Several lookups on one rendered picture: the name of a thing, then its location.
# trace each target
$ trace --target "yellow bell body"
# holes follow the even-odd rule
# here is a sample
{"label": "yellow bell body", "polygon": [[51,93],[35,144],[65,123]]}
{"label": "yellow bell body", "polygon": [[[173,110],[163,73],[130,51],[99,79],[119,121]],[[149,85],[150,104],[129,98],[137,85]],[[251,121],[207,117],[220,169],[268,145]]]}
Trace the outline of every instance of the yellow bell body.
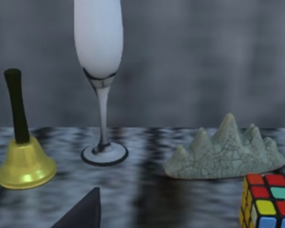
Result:
{"label": "yellow bell body", "polygon": [[56,174],[55,162],[42,150],[35,137],[16,144],[11,140],[5,162],[0,167],[0,185],[7,189],[30,189],[50,181]]}

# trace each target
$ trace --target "bell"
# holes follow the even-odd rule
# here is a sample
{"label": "bell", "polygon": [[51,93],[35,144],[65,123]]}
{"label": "bell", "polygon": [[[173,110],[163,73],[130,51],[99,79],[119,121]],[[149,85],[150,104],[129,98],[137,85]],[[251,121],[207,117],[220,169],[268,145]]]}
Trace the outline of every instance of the bell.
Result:
{"label": "bell", "polygon": [[37,139],[29,135],[20,70],[8,69],[4,76],[12,107],[15,139],[10,141],[5,162],[0,166],[0,185],[14,190],[30,189],[50,181],[57,167],[44,153]]}

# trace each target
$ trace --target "green square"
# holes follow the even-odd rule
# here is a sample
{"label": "green square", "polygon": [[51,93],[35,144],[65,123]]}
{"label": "green square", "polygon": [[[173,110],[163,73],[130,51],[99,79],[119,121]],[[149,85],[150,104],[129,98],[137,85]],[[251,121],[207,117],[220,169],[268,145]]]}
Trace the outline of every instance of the green square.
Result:
{"label": "green square", "polygon": [[285,188],[271,187],[270,188],[272,195],[276,199],[284,199],[285,200]]}

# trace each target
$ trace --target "white liquid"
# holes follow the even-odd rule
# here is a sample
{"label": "white liquid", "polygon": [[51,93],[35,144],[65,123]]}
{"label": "white liquid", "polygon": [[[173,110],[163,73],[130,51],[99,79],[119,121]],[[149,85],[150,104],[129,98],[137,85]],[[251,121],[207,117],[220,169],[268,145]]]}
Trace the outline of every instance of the white liquid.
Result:
{"label": "white liquid", "polygon": [[124,39],[120,0],[74,0],[74,34],[79,62],[91,76],[115,73]]}

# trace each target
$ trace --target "marble table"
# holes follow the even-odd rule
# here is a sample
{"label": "marble table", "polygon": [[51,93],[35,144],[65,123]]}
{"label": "marble table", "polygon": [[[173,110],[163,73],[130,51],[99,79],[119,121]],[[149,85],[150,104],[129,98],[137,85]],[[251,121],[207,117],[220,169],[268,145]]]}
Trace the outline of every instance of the marble table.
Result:
{"label": "marble table", "polygon": [[[207,130],[209,135],[215,129]],[[50,228],[93,187],[101,188],[102,228],[237,228],[242,178],[181,181],[166,178],[162,165],[197,129],[110,128],[109,137],[129,149],[112,167],[94,167],[80,152],[98,128],[31,129],[57,162],[49,183],[30,190],[0,187],[0,228]],[[262,129],[285,156],[285,129]],[[12,128],[0,128],[0,165]],[[275,171],[285,173],[285,166]]]}

